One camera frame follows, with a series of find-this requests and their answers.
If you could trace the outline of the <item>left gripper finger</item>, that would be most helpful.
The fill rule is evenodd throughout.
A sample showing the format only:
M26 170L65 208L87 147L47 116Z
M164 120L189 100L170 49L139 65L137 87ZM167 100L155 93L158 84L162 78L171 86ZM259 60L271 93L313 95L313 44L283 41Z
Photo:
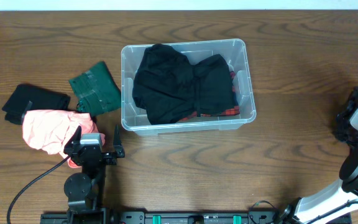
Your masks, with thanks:
M114 128L114 139L113 139L113 147L115 152L122 152L122 142L119 135L119 127L115 125Z
M81 126L78 126L73 136L65 144L64 149L74 149L76 147L76 145L80 142L81 139L81 131Z

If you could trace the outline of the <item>salmon pink cloth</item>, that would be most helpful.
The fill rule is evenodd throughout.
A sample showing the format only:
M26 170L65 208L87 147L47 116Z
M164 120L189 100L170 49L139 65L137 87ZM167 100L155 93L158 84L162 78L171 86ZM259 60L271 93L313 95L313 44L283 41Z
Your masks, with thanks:
M49 155L63 152L65 144L81 127L83 134L97 133L96 123L88 113L63 110L28 111L22 123L22 137L27 145L36 150L43 150Z

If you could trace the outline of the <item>dark green cloth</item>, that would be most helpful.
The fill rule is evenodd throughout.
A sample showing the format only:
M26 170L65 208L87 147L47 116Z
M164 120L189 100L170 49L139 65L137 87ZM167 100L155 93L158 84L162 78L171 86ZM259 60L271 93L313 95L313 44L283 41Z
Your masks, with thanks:
M76 110L80 113L94 117L121 107L121 91L104 61L70 79L69 84L78 99Z

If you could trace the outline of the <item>black garment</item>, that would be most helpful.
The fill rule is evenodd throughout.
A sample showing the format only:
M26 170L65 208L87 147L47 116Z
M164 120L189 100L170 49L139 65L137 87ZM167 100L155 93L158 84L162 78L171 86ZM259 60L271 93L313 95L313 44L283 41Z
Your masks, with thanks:
M192 65L173 47L155 44L144 52L132 97L152 125L220 113L235 105L229 72L219 54Z

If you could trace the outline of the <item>red black plaid cloth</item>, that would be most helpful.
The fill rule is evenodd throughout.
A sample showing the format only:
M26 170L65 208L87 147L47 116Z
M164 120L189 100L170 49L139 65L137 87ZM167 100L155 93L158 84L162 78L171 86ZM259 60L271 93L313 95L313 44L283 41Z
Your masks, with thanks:
M215 113L215 114L200 114L201 117L217 117L217 116L236 116L240 114L240 109L239 109L239 104L237 102L237 98L236 98L236 89L234 87L234 78L236 77L236 73L234 71L230 71L229 72L230 77L231 77L231 81L232 81L232 92L234 95L234 101L235 101L235 105L227 110L224 110L220 113Z

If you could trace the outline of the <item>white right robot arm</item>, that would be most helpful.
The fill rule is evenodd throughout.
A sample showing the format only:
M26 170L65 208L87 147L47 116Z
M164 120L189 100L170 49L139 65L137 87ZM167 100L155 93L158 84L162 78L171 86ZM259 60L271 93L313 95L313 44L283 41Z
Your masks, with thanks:
M338 180L312 196L294 201L277 223L329 223L358 210L358 86L337 114L333 134L350 147Z

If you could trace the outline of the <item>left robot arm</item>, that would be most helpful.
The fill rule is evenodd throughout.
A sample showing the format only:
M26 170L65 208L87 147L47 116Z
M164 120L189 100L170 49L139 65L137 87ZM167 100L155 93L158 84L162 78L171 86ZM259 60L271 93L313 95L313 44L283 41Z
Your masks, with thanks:
M64 184L68 223L119 223L117 215L102 206L106 167L125 157L118 127L114 128L114 150L103 152L102 147L100 133L83 134L80 126L64 147L64 153L81 167L81 172L69 176Z

